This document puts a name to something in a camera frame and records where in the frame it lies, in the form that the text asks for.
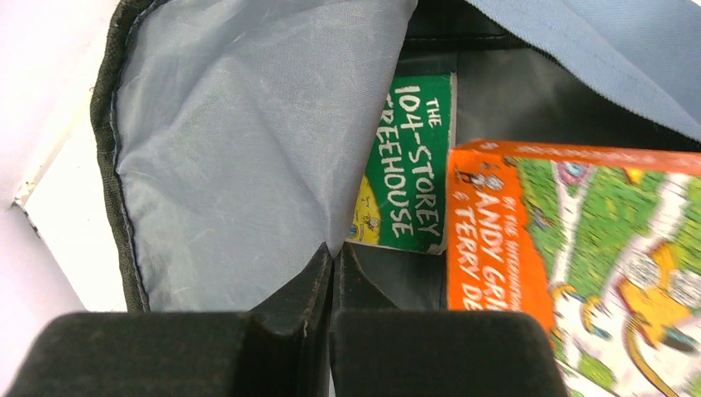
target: orange book cover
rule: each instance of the orange book cover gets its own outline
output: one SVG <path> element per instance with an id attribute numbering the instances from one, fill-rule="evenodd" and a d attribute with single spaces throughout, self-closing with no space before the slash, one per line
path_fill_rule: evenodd
<path id="1" fill-rule="evenodd" d="M 575 396 L 701 396 L 701 155 L 473 141 L 448 160 L 448 306 L 517 310 Z"/>

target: white wall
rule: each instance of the white wall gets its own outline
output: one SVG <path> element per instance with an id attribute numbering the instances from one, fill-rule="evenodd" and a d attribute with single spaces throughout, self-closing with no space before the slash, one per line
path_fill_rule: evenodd
<path id="1" fill-rule="evenodd" d="M 43 175 L 85 114 L 94 60 L 116 3 L 0 1 L 0 393 L 51 319 L 84 310 L 44 242 L 11 204 L 18 191 L 31 191 L 20 187 Z"/>
<path id="2" fill-rule="evenodd" d="M 87 111 L 25 209 L 85 308 L 126 311 Z"/>

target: black foam block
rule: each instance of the black foam block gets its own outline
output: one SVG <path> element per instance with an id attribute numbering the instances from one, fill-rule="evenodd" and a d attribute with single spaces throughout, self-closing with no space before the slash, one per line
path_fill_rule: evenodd
<path id="1" fill-rule="evenodd" d="M 336 395 L 566 397 L 550 343 L 522 313 L 341 311 Z"/>
<path id="2" fill-rule="evenodd" d="M 332 261 L 249 313 L 80 313 L 34 343 L 9 397 L 324 396 Z"/>
<path id="3" fill-rule="evenodd" d="M 353 246 L 345 243 L 336 258 L 334 310 L 396 309 L 397 305 L 365 275 Z"/>

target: backpack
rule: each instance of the backpack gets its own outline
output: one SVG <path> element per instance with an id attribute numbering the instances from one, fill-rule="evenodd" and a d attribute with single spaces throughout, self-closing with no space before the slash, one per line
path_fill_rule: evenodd
<path id="1" fill-rule="evenodd" d="M 475 138 L 696 151 L 689 0 L 122 0 L 93 92 L 127 307 L 255 307 L 335 257 L 394 76 L 457 75 Z M 401 309 L 444 256 L 352 245 Z"/>

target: book cover illustration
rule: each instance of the book cover illustration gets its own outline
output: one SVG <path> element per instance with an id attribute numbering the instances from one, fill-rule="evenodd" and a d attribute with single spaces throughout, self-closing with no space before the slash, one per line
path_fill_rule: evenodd
<path id="1" fill-rule="evenodd" d="M 456 152 L 451 309 L 533 315 L 573 396 L 701 396 L 701 157 Z"/>
<path id="2" fill-rule="evenodd" d="M 370 152 L 349 242 L 441 254 L 455 75 L 397 77 Z"/>

